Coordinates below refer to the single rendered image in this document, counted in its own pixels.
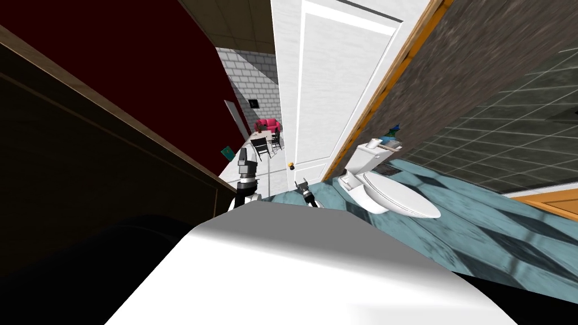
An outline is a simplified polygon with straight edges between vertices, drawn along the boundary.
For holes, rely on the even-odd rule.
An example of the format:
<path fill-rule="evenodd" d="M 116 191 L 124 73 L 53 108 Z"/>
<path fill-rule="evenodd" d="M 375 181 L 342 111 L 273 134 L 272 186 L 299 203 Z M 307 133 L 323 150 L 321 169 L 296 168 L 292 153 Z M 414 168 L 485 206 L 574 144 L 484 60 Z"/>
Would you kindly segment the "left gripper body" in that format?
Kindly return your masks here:
<path fill-rule="evenodd" d="M 253 160 L 239 159 L 238 161 L 238 172 L 240 179 L 250 179 L 255 178 L 257 172 L 258 163 Z"/>

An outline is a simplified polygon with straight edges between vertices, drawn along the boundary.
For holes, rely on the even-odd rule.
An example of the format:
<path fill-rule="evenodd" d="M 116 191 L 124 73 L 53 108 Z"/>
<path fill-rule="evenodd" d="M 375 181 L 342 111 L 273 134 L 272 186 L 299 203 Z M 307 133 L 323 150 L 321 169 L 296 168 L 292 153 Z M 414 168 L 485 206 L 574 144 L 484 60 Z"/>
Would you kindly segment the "grey narrow door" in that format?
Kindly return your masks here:
<path fill-rule="evenodd" d="M 238 129 L 239 129 L 241 135 L 243 136 L 243 139 L 246 141 L 249 138 L 249 134 L 247 133 L 246 127 L 243 123 L 242 117 L 239 114 L 239 111 L 238 111 L 235 103 L 228 101 L 228 100 L 225 100 L 225 105 L 227 106 L 228 110 L 230 111 L 234 122 L 238 126 Z"/>

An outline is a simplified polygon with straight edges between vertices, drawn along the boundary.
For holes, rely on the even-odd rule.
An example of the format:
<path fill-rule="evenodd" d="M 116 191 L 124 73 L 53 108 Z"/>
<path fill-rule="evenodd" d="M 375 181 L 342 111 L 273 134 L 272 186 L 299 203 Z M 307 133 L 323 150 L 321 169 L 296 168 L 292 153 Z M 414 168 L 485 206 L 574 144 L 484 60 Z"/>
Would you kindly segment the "pink sofa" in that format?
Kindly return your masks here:
<path fill-rule="evenodd" d="M 271 133 L 274 133 L 276 129 L 282 131 L 281 123 L 274 119 L 274 118 L 267 118 L 267 119 L 258 119 L 253 125 L 255 131 L 265 131 L 268 130 Z"/>

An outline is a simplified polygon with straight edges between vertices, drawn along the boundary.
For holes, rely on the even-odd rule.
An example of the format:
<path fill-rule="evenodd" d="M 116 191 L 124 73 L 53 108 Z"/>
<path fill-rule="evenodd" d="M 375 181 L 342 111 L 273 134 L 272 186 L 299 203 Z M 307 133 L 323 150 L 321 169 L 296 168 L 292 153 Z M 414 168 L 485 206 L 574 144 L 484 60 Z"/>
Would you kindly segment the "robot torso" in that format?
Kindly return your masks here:
<path fill-rule="evenodd" d="M 344 210 L 256 201 L 194 227 L 105 325 L 517 325 Z"/>

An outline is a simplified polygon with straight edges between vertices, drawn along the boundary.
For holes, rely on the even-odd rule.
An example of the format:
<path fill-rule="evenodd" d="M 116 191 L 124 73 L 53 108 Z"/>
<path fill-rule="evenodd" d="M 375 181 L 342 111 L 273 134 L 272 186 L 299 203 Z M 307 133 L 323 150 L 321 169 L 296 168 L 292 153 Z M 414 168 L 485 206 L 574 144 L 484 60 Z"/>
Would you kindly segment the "white panelled door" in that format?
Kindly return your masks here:
<path fill-rule="evenodd" d="M 287 184 L 320 182 L 438 0 L 270 0 Z"/>

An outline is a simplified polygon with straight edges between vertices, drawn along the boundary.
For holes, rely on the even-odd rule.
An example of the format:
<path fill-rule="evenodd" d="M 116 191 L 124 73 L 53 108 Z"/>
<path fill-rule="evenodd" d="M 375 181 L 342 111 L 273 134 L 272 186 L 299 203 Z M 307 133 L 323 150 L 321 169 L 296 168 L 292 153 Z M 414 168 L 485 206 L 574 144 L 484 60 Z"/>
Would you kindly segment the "dark brown cabinet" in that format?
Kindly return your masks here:
<path fill-rule="evenodd" d="M 196 226 L 233 188 L 0 25 L 0 279 L 121 220 Z"/>

